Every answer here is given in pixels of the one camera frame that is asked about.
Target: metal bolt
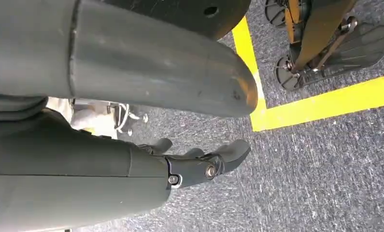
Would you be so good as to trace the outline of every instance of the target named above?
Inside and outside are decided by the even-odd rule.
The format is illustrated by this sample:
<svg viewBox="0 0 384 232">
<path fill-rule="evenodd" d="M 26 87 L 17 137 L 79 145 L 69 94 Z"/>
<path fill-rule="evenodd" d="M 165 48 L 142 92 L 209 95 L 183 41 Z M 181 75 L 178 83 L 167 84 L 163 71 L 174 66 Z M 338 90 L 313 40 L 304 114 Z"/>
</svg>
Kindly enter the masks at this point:
<svg viewBox="0 0 384 232">
<path fill-rule="evenodd" d="M 217 172 L 216 167 L 214 165 L 210 164 L 206 168 L 206 177 L 208 179 L 212 179 L 216 175 L 216 172 Z"/>
<path fill-rule="evenodd" d="M 144 114 L 143 115 L 143 122 L 144 123 L 147 123 L 149 121 L 149 116 L 148 116 L 148 114 Z"/>
<path fill-rule="evenodd" d="M 176 175 L 171 175 L 169 176 L 168 182 L 171 185 L 176 185 L 179 182 L 179 177 Z"/>
</svg>

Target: white wire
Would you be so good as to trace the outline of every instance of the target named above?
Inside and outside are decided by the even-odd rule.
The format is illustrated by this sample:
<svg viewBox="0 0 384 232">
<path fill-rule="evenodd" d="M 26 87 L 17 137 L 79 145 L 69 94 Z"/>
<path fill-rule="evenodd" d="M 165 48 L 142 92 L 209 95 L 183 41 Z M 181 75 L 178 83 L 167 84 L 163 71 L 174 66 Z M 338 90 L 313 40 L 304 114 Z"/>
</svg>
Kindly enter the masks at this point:
<svg viewBox="0 0 384 232">
<path fill-rule="evenodd" d="M 116 127 L 116 130 L 119 133 L 123 133 L 122 132 L 122 128 L 124 127 L 125 123 L 127 122 L 127 119 L 128 119 L 128 116 L 129 116 L 129 104 L 121 104 L 121 103 L 119 103 L 118 107 L 119 107 L 119 118 L 118 118 L 119 124 L 118 124 L 118 127 Z M 123 118 L 123 120 L 121 122 L 122 108 L 125 110 L 125 115 L 124 115 L 124 118 Z"/>
</svg>

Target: yellow floor marking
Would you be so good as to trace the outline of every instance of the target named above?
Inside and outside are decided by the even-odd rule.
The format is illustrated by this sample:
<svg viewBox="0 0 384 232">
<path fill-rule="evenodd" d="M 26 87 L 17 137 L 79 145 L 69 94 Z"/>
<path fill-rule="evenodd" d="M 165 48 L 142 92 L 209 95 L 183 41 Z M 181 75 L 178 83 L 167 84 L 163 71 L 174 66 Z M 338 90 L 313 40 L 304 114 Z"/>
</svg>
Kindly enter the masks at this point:
<svg viewBox="0 0 384 232">
<path fill-rule="evenodd" d="M 250 119 L 252 121 L 253 130 L 256 128 L 265 128 L 264 120 L 258 120 L 258 118 L 265 117 L 266 111 L 266 99 L 263 94 L 263 87 L 260 81 L 260 75 L 258 72 L 255 52 L 253 50 L 252 38 L 250 37 L 249 26 L 247 25 L 246 17 L 238 23 L 238 25 L 232 30 L 234 43 L 236 45 L 237 54 L 242 58 L 242 60 L 249 67 L 252 72 L 257 85 L 258 91 L 258 101 L 257 108 L 250 114 Z"/>
<path fill-rule="evenodd" d="M 384 76 L 300 101 L 266 108 L 247 20 L 233 29 L 236 51 L 256 79 L 259 103 L 250 115 L 253 131 L 271 130 L 304 122 L 384 106 Z"/>
</svg>

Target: black foot plate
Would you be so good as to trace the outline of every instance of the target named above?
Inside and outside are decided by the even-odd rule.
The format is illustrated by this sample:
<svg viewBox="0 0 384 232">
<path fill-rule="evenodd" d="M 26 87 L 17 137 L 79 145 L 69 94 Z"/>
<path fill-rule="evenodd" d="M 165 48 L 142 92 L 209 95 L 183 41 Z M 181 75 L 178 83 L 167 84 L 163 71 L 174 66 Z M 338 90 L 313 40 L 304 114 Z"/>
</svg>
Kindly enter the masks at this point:
<svg viewBox="0 0 384 232">
<path fill-rule="evenodd" d="M 384 25 L 361 23 L 348 35 L 325 63 L 355 70 L 376 64 L 384 56 Z"/>
</svg>

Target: gray carpet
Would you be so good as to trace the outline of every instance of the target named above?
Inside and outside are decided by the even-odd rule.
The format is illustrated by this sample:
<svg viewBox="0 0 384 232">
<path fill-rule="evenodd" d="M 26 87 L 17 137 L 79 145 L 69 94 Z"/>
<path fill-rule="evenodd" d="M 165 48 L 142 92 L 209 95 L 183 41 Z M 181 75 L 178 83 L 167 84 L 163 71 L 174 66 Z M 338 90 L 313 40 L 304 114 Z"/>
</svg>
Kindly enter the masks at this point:
<svg viewBox="0 0 384 232">
<path fill-rule="evenodd" d="M 299 92 L 282 90 L 272 68 L 286 52 L 286 34 L 266 22 L 263 4 L 253 0 L 247 18 L 268 107 L 384 75 L 383 59 Z M 384 22 L 384 0 L 361 0 L 355 14 Z M 232 45 L 233 40 L 228 35 L 222 42 Z M 140 144 L 168 137 L 174 142 L 169 153 L 182 154 L 195 146 L 210 151 L 243 138 L 253 151 L 227 176 L 172 191 L 159 209 L 78 231 L 384 231 L 384 107 L 258 133 L 251 132 L 248 118 L 138 110 L 147 112 L 150 121 L 132 125 L 134 135 L 125 140 Z"/>
</svg>

